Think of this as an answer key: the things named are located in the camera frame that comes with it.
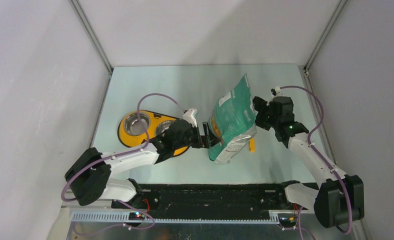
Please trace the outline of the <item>green white pet food bag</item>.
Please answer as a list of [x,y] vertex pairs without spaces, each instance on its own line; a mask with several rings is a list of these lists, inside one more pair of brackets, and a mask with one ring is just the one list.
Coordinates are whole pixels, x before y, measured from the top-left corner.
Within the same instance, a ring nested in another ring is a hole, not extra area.
[[220,97],[208,119],[211,133],[218,140],[208,149],[208,157],[227,164],[256,133],[256,114],[247,74],[227,94]]

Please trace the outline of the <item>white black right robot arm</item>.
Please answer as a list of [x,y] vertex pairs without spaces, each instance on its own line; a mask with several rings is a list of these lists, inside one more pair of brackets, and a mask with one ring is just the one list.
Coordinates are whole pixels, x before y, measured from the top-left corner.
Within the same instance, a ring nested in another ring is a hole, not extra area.
[[255,124],[264,130],[273,129],[276,139],[299,157],[311,173],[318,189],[297,181],[286,183],[276,194],[276,204],[289,209],[294,204],[314,211],[325,228],[351,224],[365,217],[364,183],[357,175],[348,175],[325,154],[314,149],[308,139],[309,130],[295,121],[290,97],[275,96],[266,101],[259,96],[252,100],[257,112]]

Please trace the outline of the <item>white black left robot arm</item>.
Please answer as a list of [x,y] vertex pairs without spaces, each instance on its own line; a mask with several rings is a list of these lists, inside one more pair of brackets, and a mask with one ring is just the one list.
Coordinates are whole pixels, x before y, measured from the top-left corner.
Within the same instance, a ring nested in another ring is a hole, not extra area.
[[117,200],[130,208],[138,208],[143,202],[140,186],[132,178],[121,181],[116,175],[162,163],[173,158],[180,148],[210,149],[220,142],[207,122],[203,123],[203,130],[204,134],[200,134],[197,126],[177,119],[162,133],[126,152],[104,156],[95,147],[88,148],[65,173],[62,200],[76,201],[80,206],[97,200]]

